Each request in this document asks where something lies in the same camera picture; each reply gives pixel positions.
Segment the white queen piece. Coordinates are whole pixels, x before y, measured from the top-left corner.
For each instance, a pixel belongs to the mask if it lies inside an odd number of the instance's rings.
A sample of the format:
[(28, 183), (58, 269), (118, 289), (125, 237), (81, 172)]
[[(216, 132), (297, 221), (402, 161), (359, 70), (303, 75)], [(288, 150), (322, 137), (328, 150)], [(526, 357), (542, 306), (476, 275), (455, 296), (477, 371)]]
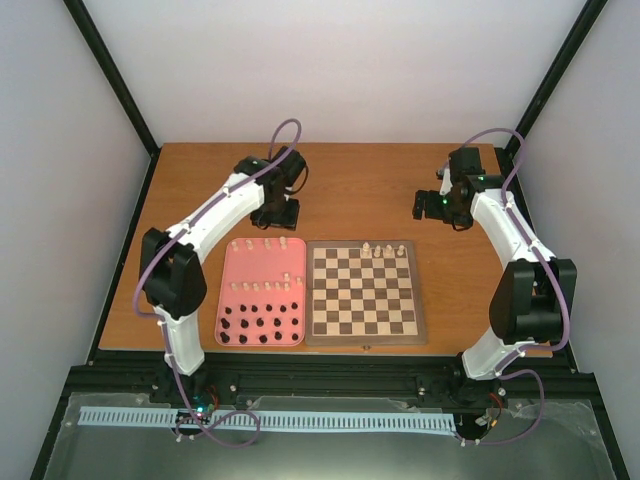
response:
[(365, 242), (363, 244), (362, 257), (363, 258), (369, 258), (369, 259), (371, 259), (373, 257), (373, 249), (372, 249), (372, 246), (368, 242)]

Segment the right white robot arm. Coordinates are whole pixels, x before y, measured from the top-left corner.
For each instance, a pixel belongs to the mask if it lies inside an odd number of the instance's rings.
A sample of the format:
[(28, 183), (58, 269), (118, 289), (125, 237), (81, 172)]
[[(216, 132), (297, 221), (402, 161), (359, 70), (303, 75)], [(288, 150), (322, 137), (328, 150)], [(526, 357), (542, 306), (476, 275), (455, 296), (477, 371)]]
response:
[(457, 355), (444, 385), (450, 400), (469, 407), (496, 392), (515, 360), (566, 346), (577, 268), (538, 239), (508, 190), (508, 179), (488, 174), (477, 148), (450, 152), (437, 177), (440, 189), (417, 191), (414, 218), (440, 220), (456, 231), (480, 225), (503, 269), (489, 305), (488, 329)]

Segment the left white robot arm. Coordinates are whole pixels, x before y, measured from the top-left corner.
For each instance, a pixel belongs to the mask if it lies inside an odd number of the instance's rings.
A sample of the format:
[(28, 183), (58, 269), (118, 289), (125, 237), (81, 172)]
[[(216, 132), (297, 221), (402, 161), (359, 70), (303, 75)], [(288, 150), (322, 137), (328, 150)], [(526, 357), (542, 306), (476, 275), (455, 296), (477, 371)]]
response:
[(177, 373), (172, 388), (184, 401), (197, 402), (208, 390), (207, 376), (198, 371), (205, 359), (198, 310), (207, 294), (207, 256), (244, 218), (261, 229), (295, 229), (300, 206), (293, 186), (308, 171), (293, 147), (281, 148), (274, 159), (249, 156), (192, 214), (165, 231), (144, 234), (133, 310), (157, 321), (165, 362)]

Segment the left circuit board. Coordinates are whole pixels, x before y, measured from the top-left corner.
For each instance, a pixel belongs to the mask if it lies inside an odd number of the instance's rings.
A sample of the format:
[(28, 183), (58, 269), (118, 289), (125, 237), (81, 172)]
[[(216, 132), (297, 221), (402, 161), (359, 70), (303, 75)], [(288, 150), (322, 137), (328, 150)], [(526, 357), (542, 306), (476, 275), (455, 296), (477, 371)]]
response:
[(219, 395), (215, 385), (208, 385), (197, 390), (193, 396), (194, 410), (198, 417), (209, 416), (220, 406)]

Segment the pink plastic tray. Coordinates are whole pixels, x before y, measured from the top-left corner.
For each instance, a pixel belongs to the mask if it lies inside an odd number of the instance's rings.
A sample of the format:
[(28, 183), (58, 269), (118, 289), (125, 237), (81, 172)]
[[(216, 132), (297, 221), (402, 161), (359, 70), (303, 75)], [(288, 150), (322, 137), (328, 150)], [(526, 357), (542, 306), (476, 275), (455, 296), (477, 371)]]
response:
[[(253, 249), (246, 248), (246, 239), (253, 242)], [(215, 321), (215, 340), (223, 347), (278, 347), (288, 348), (300, 344), (305, 336), (306, 301), (306, 254), (307, 246), (299, 238), (287, 239), (287, 249), (283, 250), (278, 238), (268, 238), (272, 248), (264, 246), (266, 238), (236, 238), (226, 248), (224, 268), (219, 293)], [(233, 251), (231, 243), (236, 242), (238, 251)], [(290, 274), (290, 291), (284, 291), (284, 273)], [(303, 285), (296, 284), (301, 277)], [(249, 284), (249, 291), (243, 290), (243, 283)], [(270, 282), (271, 290), (265, 290), (264, 283)], [(275, 282), (281, 283), (282, 290), (275, 289)], [(231, 283), (238, 287), (231, 290)], [(254, 291), (253, 284), (260, 285)], [(240, 305), (247, 310), (241, 312)], [(266, 305), (273, 306), (272, 311)], [(258, 312), (251, 306), (259, 307)], [(292, 334), (299, 335), (298, 341)]]

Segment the wooden chessboard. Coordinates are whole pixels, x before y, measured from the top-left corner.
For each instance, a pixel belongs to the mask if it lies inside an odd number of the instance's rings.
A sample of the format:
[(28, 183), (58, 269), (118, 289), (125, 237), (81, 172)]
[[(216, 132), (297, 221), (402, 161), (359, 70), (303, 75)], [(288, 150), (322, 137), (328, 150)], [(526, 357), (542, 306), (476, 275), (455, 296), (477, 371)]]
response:
[[(368, 242), (373, 257), (363, 258)], [(374, 256), (377, 245), (382, 248)], [(394, 249), (385, 258), (387, 245)], [(404, 245), (404, 256), (397, 256)], [(307, 243), (306, 334), (309, 346), (424, 345), (427, 328), (414, 243), (325, 240)]]

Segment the black aluminium frame rail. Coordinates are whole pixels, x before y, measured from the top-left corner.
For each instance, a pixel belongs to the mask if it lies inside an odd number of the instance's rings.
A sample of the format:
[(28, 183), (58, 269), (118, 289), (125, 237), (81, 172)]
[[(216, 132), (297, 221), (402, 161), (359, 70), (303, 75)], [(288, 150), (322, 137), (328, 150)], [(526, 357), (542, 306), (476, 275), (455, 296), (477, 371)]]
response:
[[(490, 406), (498, 396), (517, 399), (587, 400), (603, 403), (594, 375), (580, 373), (562, 356), (517, 361), (524, 375), (471, 383), (453, 357), (209, 353), (183, 380), (192, 400), (218, 396), (223, 405), (244, 407), (262, 396), (389, 398), (421, 408), (462, 411)], [(143, 393), (177, 406), (173, 374), (159, 352), (99, 351), (71, 368), (62, 394)]]

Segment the right black frame post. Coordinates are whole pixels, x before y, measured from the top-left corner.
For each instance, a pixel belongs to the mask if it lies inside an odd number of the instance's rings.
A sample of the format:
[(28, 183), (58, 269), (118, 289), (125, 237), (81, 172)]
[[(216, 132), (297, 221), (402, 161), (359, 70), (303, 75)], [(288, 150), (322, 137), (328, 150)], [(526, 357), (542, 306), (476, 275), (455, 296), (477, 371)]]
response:
[(607, 3), (607, 0), (587, 0), (584, 3), (516, 126), (516, 131), (523, 138), (533, 129)]

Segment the black frame post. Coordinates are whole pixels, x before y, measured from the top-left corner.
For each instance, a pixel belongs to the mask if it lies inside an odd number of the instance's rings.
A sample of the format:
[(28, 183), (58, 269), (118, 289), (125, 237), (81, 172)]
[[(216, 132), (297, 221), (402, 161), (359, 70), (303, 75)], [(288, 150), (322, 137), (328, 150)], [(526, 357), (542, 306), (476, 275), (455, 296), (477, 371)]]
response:
[(64, 0), (63, 3), (120, 103), (145, 152), (151, 160), (155, 160), (159, 156), (161, 148), (151, 133), (85, 2)]
[(523, 138), (533, 129), (607, 3), (607, 0), (587, 0), (584, 3), (516, 126), (516, 131)]

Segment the left black frame post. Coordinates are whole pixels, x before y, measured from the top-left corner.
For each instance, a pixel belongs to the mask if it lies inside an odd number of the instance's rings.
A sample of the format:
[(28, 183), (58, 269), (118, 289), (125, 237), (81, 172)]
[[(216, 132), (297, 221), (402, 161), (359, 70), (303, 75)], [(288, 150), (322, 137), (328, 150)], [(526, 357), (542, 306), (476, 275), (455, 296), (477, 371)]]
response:
[(145, 152), (151, 160), (155, 160), (159, 156), (161, 148), (151, 133), (85, 2), (64, 0), (63, 3), (120, 103)]

